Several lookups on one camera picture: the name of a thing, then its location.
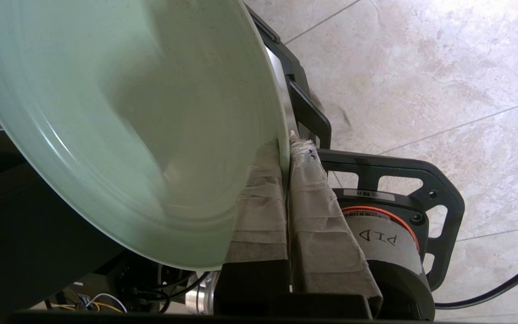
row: green plate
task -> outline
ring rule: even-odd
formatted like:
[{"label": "green plate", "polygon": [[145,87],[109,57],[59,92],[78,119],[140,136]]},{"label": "green plate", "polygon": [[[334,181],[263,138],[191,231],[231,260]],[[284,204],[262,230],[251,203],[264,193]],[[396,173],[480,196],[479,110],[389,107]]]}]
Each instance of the green plate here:
[{"label": "green plate", "polygon": [[81,216],[165,265],[220,268],[257,148],[278,138],[287,172],[274,79],[238,1],[0,0],[0,123]]}]

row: beige marble tile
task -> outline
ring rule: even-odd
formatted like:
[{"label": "beige marble tile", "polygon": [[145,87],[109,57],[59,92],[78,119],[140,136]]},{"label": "beige marble tile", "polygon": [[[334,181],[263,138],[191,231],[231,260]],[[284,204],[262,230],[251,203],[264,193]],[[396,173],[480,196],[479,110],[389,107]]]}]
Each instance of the beige marble tile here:
[{"label": "beige marble tile", "polygon": [[457,323],[495,323],[495,324],[514,324],[518,323],[518,314],[510,315],[495,315],[495,316],[476,316],[467,318],[450,318],[445,319],[445,322]]},{"label": "beige marble tile", "polygon": [[[518,273],[518,230],[455,244],[447,276],[434,291],[436,302],[448,303],[486,293]],[[518,286],[477,306],[438,310],[436,320],[518,314]]]},{"label": "beige marble tile", "polygon": [[245,0],[285,43],[355,0]]},{"label": "beige marble tile", "polygon": [[335,175],[341,184],[341,188],[357,189],[357,184],[359,181],[357,174],[353,174],[351,172],[335,171]]},{"label": "beige marble tile", "polygon": [[423,269],[425,269],[425,273],[429,273],[433,267],[433,261],[435,257],[433,254],[426,253],[425,258],[423,259]]},{"label": "beige marble tile", "polygon": [[189,311],[187,311],[187,306],[185,306],[185,304],[172,301],[165,314],[189,314]]},{"label": "beige marble tile", "polygon": [[30,310],[46,310],[47,306],[45,305],[45,301],[40,301],[36,305],[29,308]]},{"label": "beige marble tile", "polygon": [[518,0],[361,0],[288,47],[333,149],[380,153],[518,105]]},{"label": "beige marble tile", "polygon": [[438,238],[447,217],[447,207],[443,205],[435,206],[427,211],[427,217],[429,217],[429,237]]},{"label": "beige marble tile", "polygon": [[327,183],[329,183],[329,186],[331,188],[342,188],[341,183],[339,183],[339,180],[337,180],[337,176],[335,176],[335,172],[331,171],[327,175]]},{"label": "beige marble tile", "polygon": [[[454,183],[465,200],[459,239],[518,229],[518,108],[387,155],[431,162]],[[343,187],[350,186],[350,179],[338,176]]]},{"label": "beige marble tile", "polygon": [[379,180],[378,191],[409,195],[423,187],[423,181],[416,178],[403,178],[397,176],[382,176]]}]

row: orange ring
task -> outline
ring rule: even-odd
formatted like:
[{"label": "orange ring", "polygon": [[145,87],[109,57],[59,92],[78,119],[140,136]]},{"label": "orange ring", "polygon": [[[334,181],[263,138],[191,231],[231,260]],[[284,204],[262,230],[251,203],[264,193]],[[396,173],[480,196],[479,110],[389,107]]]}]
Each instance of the orange ring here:
[{"label": "orange ring", "polygon": [[415,233],[413,232],[411,227],[409,227],[409,225],[407,225],[407,223],[405,223],[405,221],[403,221],[399,216],[395,215],[394,213],[391,213],[390,211],[385,211],[384,209],[372,206],[349,206],[341,209],[341,211],[348,212],[353,211],[354,209],[367,209],[368,211],[376,211],[388,215],[392,221],[403,226],[403,228],[405,228],[409,232],[409,234],[411,234],[411,236],[413,237],[413,241],[415,241],[415,246],[417,246],[417,252],[419,252],[419,240],[417,240],[417,236],[415,236]]}]

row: black wire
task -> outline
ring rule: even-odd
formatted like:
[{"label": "black wire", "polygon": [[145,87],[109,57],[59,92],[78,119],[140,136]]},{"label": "black wire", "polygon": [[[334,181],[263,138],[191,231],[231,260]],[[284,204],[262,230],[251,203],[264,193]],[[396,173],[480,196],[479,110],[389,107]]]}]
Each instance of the black wire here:
[{"label": "black wire", "polygon": [[[67,297],[67,294],[66,292],[69,292],[70,294],[74,295],[75,297],[77,297],[77,302],[75,300],[72,300],[70,297]],[[83,300],[83,298],[78,294],[76,293],[76,291],[74,291],[73,289],[71,289],[70,287],[66,287],[63,291],[63,294],[65,295],[65,299],[67,299],[69,302],[71,302],[72,304],[74,304],[76,306],[76,309],[78,309],[78,305],[79,304],[82,304],[84,307],[83,308],[86,308],[87,310],[92,310],[93,309],[93,306],[90,305],[90,307],[85,307],[85,301]]]},{"label": "black wire", "polygon": [[171,298],[175,298],[175,297],[179,297],[181,295],[184,295],[186,293],[188,293],[189,291],[195,289],[195,287],[199,286],[199,284],[205,280],[205,278],[209,275],[209,271],[203,273],[201,275],[201,277],[199,277],[199,279],[195,280],[194,283],[192,283],[191,285],[189,285],[187,288],[181,290],[181,291],[178,291],[177,293],[172,293],[169,297],[169,300],[166,300],[165,301],[165,305],[163,305],[163,308],[161,308],[161,310],[159,311],[161,314],[163,314],[164,312],[167,311],[167,309],[169,309],[169,306],[171,305]]},{"label": "black wire", "polygon": [[192,283],[191,285],[189,285],[189,287],[187,287],[187,288],[185,288],[185,289],[183,289],[183,290],[181,290],[181,291],[178,291],[178,292],[176,292],[176,293],[172,294],[170,297],[171,297],[171,298],[174,298],[174,297],[178,297],[178,296],[181,296],[181,295],[183,295],[183,294],[188,293],[189,291],[191,291],[191,290],[193,290],[195,287],[197,287],[197,286],[201,283],[201,281],[205,280],[205,278],[206,278],[209,274],[210,274],[210,272],[209,272],[209,271],[204,272],[204,273],[201,275],[201,277],[199,277],[199,279],[195,280],[195,282],[194,282],[194,283]]},{"label": "black wire", "polygon": [[500,285],[499,287],[496,287],[495,289],[486,292],[481,296],[477,296],[475,298],[467,300],[456,301],[454,303],[435,303],[435,308],[437,308],[438,310],[457,310],[459,308],[479,305],[501,295],[502,293],[509,291],[510,289],[512,289],[512,287],[515,287],[516,285],[518,285],[518,274],[516,274],[511,279],[507,280],[504,284]]},{"label": "black wire", "polygon": [[169,287],[181,285],[181,284],[187,282],[187,280],[189,280],[189,277],[191,277],[191,273],[189,275],[187,275],[187,277],[180,279],[179,281],[176,281],[175,283],[169,283],[167,285],[156,285],[155,288],[169,288]]},{"label": "black wire", "polygon": [[161,297],[153,297],[153,295],[148,295],[148,294],[145,294],[145,293],[136,293],[134,296],[137,297],[137,298],[141,298],[141,299],[144,299],[148,302],[162,302],[164,300],[167,300],[167,294],[164,293],[164,292],[158,292],[157,293],[158,295],[160,295]]},{"label": "black wire", "polygon": [[165,292],[155,289],[137,289],[136,293],[154,293],[156,295],[163,295]]}]

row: black bracket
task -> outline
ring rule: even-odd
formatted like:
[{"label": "black bracket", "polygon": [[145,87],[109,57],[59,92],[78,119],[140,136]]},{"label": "black bracket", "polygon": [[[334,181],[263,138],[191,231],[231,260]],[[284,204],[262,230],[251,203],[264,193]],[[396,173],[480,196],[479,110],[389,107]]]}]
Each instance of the black bracket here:
[{"label": "black bracket", "polygon": [[265,21],[263,19],[261,19],[261,17],[259,17],[258,14],[256,14],[253,11],[253,9],[249,8],[249,6],[247,6],[247,4],[245,4],[245,7],[247,8],[247,11],[251,15],[251,19],[255,23],[255,26],[259,30],[259,33],[261,35],[266,35],[267,37],[269,37],[269,40],[275,44],[281,43],[281,37],[279,37],[279,35],[271,27],[269,27],[269,25],[266,24]]},{"label": "black bracket", "polygon": [[315,135],[319,137],[320,148],[331,148],[331,123],[329,123],[329,119],[315,107],[309,96],[293,80],[289,80],[288,84],[291,105],[297,122],[308,128],[308,131],[310,131],[308,137],[311,140],[315,142]]},{"label": "black bracket", "polygon": [[434,255],[433,266],[427,278],[431,291],[437,289],[447,274],[465,209],[463,197],[451,181],[429,162],[327,149],[320,149],[318,152],[321,164],[327,172],[357,174],[357,189],[377,191],[382,176],[417,178],[423,181],[423,186],[408,195],[409,201],[420,206],[423,213],[437,205],[447,208],[440,236],[428,238],[426,242],[426,252]]}]

